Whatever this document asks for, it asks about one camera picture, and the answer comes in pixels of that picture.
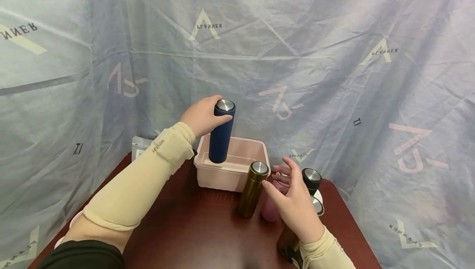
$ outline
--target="person's right hand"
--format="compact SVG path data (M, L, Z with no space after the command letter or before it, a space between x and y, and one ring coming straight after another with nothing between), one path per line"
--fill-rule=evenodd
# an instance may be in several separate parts
M215 95L199 100L188 107L179 122L190 127L196 138L208 134L217 126L227 123L233 118L232 116L214 115L214 107L222 98L222 96Z
M304 244L318 241L325 228L313 207L310 193L303 182L302 172L296 162L289 157L283 157L282 160L290 168L274 166L274 169L288 176L272 175L272 178L290 185L287 194L282 194L268 181L263 181L262 185L279 209L282 220L300 241Z

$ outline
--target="black shirt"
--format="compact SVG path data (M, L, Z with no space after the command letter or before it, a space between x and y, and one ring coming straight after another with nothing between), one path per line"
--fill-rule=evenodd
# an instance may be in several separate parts
M48 254L37 269L125 269L113 245L95 240L68 241Z

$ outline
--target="dark brown bottle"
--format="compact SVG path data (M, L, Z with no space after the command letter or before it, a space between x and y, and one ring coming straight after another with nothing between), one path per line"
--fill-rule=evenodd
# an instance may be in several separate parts
M254 215L259 197L262 192L262 181L269 175L269 167L263 162L253 162L247 172L247 181L241 194L237 213L250 218Z

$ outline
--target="wooden table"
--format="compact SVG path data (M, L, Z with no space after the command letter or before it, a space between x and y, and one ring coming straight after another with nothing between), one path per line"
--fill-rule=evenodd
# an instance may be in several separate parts
M130 160L129 154L103 185ZM324 180L319 189L325 206L321 220L356 268L380 269L337 188ZM127 268L294 269L276 249L282 222L266 222L259 214L265 196L250 219L237 215L239 198L238 193L200 188L193 163L186 161L135 229L124 252ZM66 232L63 228L29 268L35 268Z

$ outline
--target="beige arm sleeve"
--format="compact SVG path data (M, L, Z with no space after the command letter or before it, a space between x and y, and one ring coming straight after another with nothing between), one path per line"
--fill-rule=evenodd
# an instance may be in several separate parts
M194 141L193 131L184 123L165 129L142 155L92 198L83 215L115 231L136 228L169 177L194 156Z
M303 269L355 269L353 262L327 228L319 241L300 243L300 253Z

